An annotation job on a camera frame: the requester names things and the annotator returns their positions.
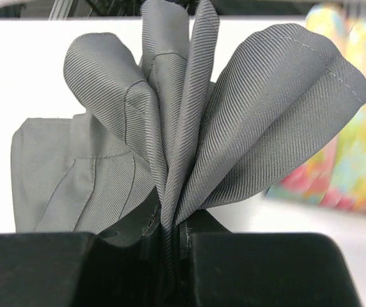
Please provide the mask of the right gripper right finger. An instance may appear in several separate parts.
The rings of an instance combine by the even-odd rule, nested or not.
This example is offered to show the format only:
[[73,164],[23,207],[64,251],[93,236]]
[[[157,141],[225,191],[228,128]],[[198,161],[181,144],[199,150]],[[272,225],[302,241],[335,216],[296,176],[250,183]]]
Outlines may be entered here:
[[233,233],[200,210],[179,226],[189,306],[360,306],[338,245],[320,233]]

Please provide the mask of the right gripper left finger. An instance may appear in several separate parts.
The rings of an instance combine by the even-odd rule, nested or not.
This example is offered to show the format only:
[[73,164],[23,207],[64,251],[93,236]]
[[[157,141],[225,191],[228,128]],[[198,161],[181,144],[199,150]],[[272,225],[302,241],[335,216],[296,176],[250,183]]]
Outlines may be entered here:
[[156,192],[97,235],[0,234],[0,306],[153,306]]

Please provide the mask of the grey skirt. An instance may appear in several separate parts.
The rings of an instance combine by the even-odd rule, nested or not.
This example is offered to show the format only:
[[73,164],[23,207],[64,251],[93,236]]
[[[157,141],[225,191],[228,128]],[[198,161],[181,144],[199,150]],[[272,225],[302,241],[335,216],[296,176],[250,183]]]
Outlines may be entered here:
[[247,199],[307,161],[366,103],[366,79],[297,24],[251,34],[215,83],[220,25],[168,1],[142,6],[142,57],[112,33],[69,46],[63,76],[85,113],[30,118],[14,134],[18,232],[98,233],[152,191],[164,230]]

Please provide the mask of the floral pastel skirt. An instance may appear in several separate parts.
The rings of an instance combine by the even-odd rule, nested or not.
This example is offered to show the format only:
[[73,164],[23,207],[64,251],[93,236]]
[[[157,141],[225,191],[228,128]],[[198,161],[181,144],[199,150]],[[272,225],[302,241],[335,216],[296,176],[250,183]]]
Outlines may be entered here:
[[[318,4],[307,29],[328,37],[366,77],[366,18],[350,17],[336,4]],[[342,131],[266,196],[366,213],[366,104]]]

